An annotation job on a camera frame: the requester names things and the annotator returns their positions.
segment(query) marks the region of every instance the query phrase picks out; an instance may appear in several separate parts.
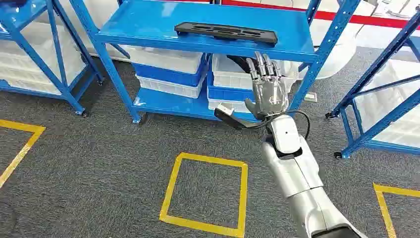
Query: yellow floor marking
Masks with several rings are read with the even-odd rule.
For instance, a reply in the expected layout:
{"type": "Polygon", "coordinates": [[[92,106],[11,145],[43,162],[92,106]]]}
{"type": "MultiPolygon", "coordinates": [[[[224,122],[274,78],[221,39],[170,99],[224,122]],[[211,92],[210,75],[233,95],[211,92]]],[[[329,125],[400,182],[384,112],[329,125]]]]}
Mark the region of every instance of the yellow floor marking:
{"type": "Polygon", "coordinates": [[[216,157],[208,157],[203,155],[195,155],[188,153],[181,153],[175,159],[172,174],[169,179],[168,188],[166,189],[165,199],[160,210],[159,219],[166,223],[188,227],[196,230],[212,232],[224,236],[231,237],[244,237],[245,235],[245,215],[247,207],[247,186],[248,186],[248,165],[244,162],[227,160],[216,157]],[[238,215],[238,228],[222,227],[213,224],[183,219],[168,215],[169,204],[172,198],[173,189],[175,187],[176,178],[178,177],[179,167],[181,166],[182,159],[196,160],[208,163],[215,163],[221,165],[235,166],[241,168],[241,190],[239,194],[239,215],[238,215]]]}
{"type": "Polygon", "coordinates": [[[28,153],[29,149],[31,149],[34,143],[38,140],[42,132],[44,132],[45,127],[38,126],[38,125],[23,124],[23,123],[18,123],[18,122],[13,122],[13,121],[8,121],[8,120],[1,120],[1,119],[0,119],[0,126],[33,133],[32,136],[29,138],[28,142],[26,142],[23,148],[19,151],[19,153],[17,153],[16,157],[14,157],[13,161],[10,163],[10,165],[6,168],[6,170],[0,176],[0,188],[1,188],[3,187],[3,184],[9,178],[9,176],[12,174],[12,172],[15,170],[15,168],[22,161],[26,153],[28,153]]]}
{"type": "Polygon", "coordinates": [[[373,183],[373,189],[375,190],[376,197],[378,198],[378,203],[381,209],[382,217],[385,222],[386,230],[388,231],[388,237],[397,238],[397,234],[395,233],[394,226],[392,225],[391,216],[389,215],[388,207],[386,206],[383,193],[387,192],[387,193],[393,193],[397,195],[420,197],[420,191],[399,188],[399,187],[383,186],[383,185],[378,185],[376,183],[373,183]]]}

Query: black tray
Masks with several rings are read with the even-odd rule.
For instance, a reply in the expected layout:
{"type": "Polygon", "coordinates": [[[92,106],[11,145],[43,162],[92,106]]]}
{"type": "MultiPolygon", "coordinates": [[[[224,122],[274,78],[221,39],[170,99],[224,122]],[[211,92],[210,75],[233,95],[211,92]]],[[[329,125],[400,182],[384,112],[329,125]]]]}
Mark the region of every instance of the black tray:
{"type": "Polygon", "coordinates": [[[205,24],[198,22],[182,22],[175,26],[178,35],[195,33],[214,36],[223,40],[250,40],[255,42],[265,42],[272,46],[277,44],[277,36],[274,31],[253,29],[238,26],[205,24]]]}

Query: plastic crate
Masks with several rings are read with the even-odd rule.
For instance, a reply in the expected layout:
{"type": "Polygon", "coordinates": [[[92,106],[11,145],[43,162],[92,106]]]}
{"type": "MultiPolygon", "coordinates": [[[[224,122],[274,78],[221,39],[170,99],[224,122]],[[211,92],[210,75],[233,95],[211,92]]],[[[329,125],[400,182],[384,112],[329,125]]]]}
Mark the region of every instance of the plastic crate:
{"type": "Polygon", "coordinates": [[[142,88],[161,91],[164,93],[176,94],[176,95],[184,96],[188,98],[198,98],[201,91],[201,87],[203,85],[203,81],[206,78],[206,74],[204,73],[202,75],[199,83],[195,87],[177,84],[177,83],[171,83],[171,82],[162,81],[158,79],[140,77],[138,75],[136,75],[136,77],[139,79],[140,86],[142,88]]]}
{"type": "Polygon", "coordinates": [[[194,73],[185,73],[138,63],[132,63],[132,65],[136,70],[136,75],[140,77],[196,87],[200,82],[203,69],[207,65],[207,60],[206,54],[202,54],[194,73]]]}
{"type": "Polygon", "coordinates": [[[194,74],[198,71],[203,53],[167,50],[151,47],[125,46],[132,63],[194,74]]]}
{"type": "MultiPolygon", "coordinates": [[[[68,56],[76,52],[72,38],[63,26],[57,26],[62,55],[68,56]]],[[[31,22],[21,31],[25,39],[40,55],[48,66],[57,65],[57,56],[53,42],[53,34],[49,24],[31,22]]],[[[40,70],[35,62],[14,41],[0,40],[0,66],[21,70],[40,70]]]]}
{"type": "MultiPolygon", "coordinates": [[[[363,91],[418,75],[420,74],[419,66],[420,63],[417,62],[391,59],[363,88],[363,91]]],[[[419,88],[420,82],[417,80],[356,97],[355,102],[362,119],[363,131],[369,130],[419,88]]],[[[398,120],[392,122],[373,140],[420,147],[419,118],[420,105],[417,105],[398,120]]]]}
{"type": "MultiPolygon", "coordinates": [[[[68,85],[70,85],[74,81],[76,76],[79,75],[82,72],[82,70],[86,67],[85,63],[81,60],[80,57],[75,58],[74,63],[71,65],[72,67],[66,70],[66,78],[68,85]]],[[[11,87],[61,95],[61,92],[42,72],[31,73],[15,69],[4,69],[4,67],[0,67],[0,79],[5,80],[11,87]],[[8,76],[2,75],[2,73],[4,73],[5,71],[8,71],[8,76]]]]}
{"type": "MultiPolygon", "coordinates": [[[[290,92],[292,84],[299,78],[297,64],[291,64],[289,61],[276,60],[281,68],[282,77],[286,83],[287,92],[290,92]]],[[[226,55],[213,54],[211,57],[211,70],[213,72],[213,84],[217,87],[239,88],[252,90],[252,80],[248,73],[226,55]]]]}
{"type": "Polygon", "coordinates": [[[254,101],[252,90],[240,88],[217,87],[213,84],[213,72],[207,74],[207,98],[215,100],[243,102],[246,98],[254,101]]]}
{"type": "MultiPolygon", "coordinates": [[[[74,54],[71,58],[64,57],[63,62],[66,72],[67,84],[73,82],[75,76],[77,76],[77,74],[75,75],[75,73],[80,72],[86,66],[80,54],[76,50],[74,50],[74,54]]],[[[58,63],[54,66],[51,66],[50,69],[57,76],[57,78],[61,80],[58,63]]],[[[10,78],[12,80],[24,80],[41,84],[53,84],[50,81],[50,79],[39,68],[37,70],[29,71],[16,69],[13,67],[0,66],[0,79],[5,79],[6,81],[8,81],[8,79],[10,78]]]]}
{"type": "Polygon", "coordinates": [[[251,113],[245,106],[245,102],[229,101],[229,100],[218,100],[207,98],[209,101],[209,109],[214,110],[220,103],[226,104],[228,107],[235,109],[237,113],[251,113]]]}

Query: robotic arm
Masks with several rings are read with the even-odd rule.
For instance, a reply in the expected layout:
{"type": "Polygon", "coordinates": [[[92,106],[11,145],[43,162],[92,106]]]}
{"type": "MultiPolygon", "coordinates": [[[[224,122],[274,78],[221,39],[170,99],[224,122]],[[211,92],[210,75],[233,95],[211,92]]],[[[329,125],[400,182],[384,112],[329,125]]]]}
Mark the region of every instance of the robotic arm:
{"type": "Polygon", "coordinates": [[[262,144],[266,160],[278,187],[288,200],[296,230],[301,238],[367,238],[359,232],[332,204],[319,178],[318,164],[297,130],[287,111],[288,96],[284,81],[275,61],[256,52],[257,63],[247,59],[250,67],[256,103],[246,99],[245,104],[260,123],[243,121],[233,115],[233,109],[220,104],[214,115],[236,129],[255,129],[265,126],[269,135],[262,144]]]}

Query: metal shelf frame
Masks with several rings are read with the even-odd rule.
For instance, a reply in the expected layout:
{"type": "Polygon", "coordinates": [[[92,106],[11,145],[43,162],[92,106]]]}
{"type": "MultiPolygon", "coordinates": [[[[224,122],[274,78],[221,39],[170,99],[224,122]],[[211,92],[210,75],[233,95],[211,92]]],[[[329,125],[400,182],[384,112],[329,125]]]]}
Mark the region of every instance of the metal shelf frame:
{"type": "Polygon", "coordinates": [[[36,63],[41,71],[56,86],[56,88],[61,92],[61,95],[11,87],[5,80],[2,80],[1,78],[0,91],[66,100],[75,109],[76,114],[83,115],[84,117],[87,116],[87,112],[85,111],[85,108],[79,103],[79,99],[95,78],[97,79],[97,82],[102,85],[104,77],[101,75],[92,57],[89,55],[86,47],[78,36],[76,29],[70,22],[70,19],[65,13],[59,0],[28,0],[25,5],[20,7],[9,6],[5,3],[2,3],[0,6],[0,26],[0,40],[16,42],[19,47],[22,48],[29,55],[29,57],[31,57],[31,59],[36,63]],[[52,70],[20,32],[25,26],[27,26],[44,11],[47,11],[50,20],[61,80],[57,78],[57,76],[52,72],[52,70]],[[77,47],[80,49],[83,61],[86,63],[86,67],[81,71],[79,75],[76,76],[70,85],[67,85],[66,73],[64,69],[54,13],[56,13],[61,18],[77,47]],[[77,92],[72,92],[80,78],[82,78],[88,72],[90,72],[90,76],[83,82],[77,92]]]}
{"type": "MultiPolygon", "coordinates": [[[[159,2],[147,0],[124,0],[119,1],[119,9],[102,27],[102,29],[99,29],[94,24],[85,4],[83,3],[83,0],[70,0],[71,5],[82,22],[82,25],[88,33],[102,63],[110,75],[115,88],[127,107],[127,110],[133,119],[133,123],[140,122],[141,117],[138,115],[138,112],[141,111],[151,113],[165,112],[173,115],[184,115],[214,120],[217,120],[217,118],[213,116],[213,112],[211,110],[206,112],[206,116],[203,116],[203,112],[201,111],[196,114],[194,111],[191,111],[197,107],[175,108],[166,105],[165,101],[161,100],[165,98],[163,93],[161,96],[159,96],[159,93],[154,94],[157,98],[147,98],[148,94],[142,94],[142,90],[140,90],[136,99],[132,101],[114,64],[112,63],[111,58],[109,57],[108,52],[106,51],[106,43],[112,45],[125,44],[204,53],[221,53],[245,57],[252,57],[254,56],[254,51],[260,51],[262,53],[267,53],[272,59],[305,62],[305,67],[309,67],[308,72],[306,73],[299,90],[290,104],[290,109],[297,109],[303,101],[309,88],[315,81],[316,76],[356,10],[359,2],[360,0],[344,0],[341,3],[336,17],[327,31],[327,34],[325,35],[318,50],[315,52],[309,33],[309,26],[318,9],[320,0],[311,0],[306,12],[217,4],[194,4],[179,1],[159,2]],[[255,21],[255,19],[258,19],[259,16],[266,16],[267,14],[270,17],[273,17],[274,20],[270,18],[270,21],[255,21]],[[154,16],[160,17],[160,19],[152,20],[154,16]],[[175,23],[178,24],[182,21],[208,21],[209,23],[214,24],[236,24],[250,28],[271,29],[277,33],[279,43],[274,48],[270,48],[263,46],[262,44],[251,44],[241,40],[226,43],[224,41],[217,41],[209,36],[194,36],[194,34],[191,34],[191,36],[188,35],[187,37],[177,37],[173,27],[175,23]],[[287,24],[279,26],[275,24],[276,22],[287,22],[287,24]],[[299,49],[299,45],[297,44],[300,43],[302,43],[302,47],[299,49]],[[154,107],[156,104],[154,104],[153,107],[148,107],[147,103],[139,107],[134,104],[134,102],[138,102],[139,100],[160,100],[160,107],[154,107]]],[[[191,101],[191,104],[196,103],[205,102],[202,100],[191,101]]]]}
{"type": "Polygon", "coordinates": [[[391,122],[398,120],[404,114],[409,112],[412,108],[420,103],[420,89],[409,96],[405,101],[398,105],[395,109],[390,111],[386,116],[379,120],[369,130],[363,132],[362,119],[359,114],[359,110],[354,100],[355,97],[377,92],[390,87],[395,87],[404,83],[412,82],[420,79],[420,75],[409,77],[406,79],[398,80],[396,82],[388,83],[385,85],[378,86],[369,90],[362,91],[363,87],[367,85],[372,77],[381,69],[382,66],[396,53],[402,46],[409,46],[417,59],[420,61],[420,38],[411,36],[411,34],[420,25],[420,11],[411,18],[407,25],[398,33],[398,35],[392,40],[392,42],[386,47],[381,55],[373,62],[369,69],[363,74],[363,76],[357,81],[357,83],[350,89],[347,95],[341,100],[341,102],[329,113],[325,114],[327,119],[336,118],[341,115],[343,119],[344,129],[348,138],[348,146],[341,152],[335,152],[334,156],[337,158],[349,158],[350,155],[356,150],[366,147],[379,150],[388,150],[395,152],[420,154],[420,148],[410,147],[405,145],[399,145],[394,143],[381,142],[373,140],[373,138],[386,129],[391,122]],[[360,136],[354,138],[352,131],[349,126],[346,108],[352,106],[360,136]]]}

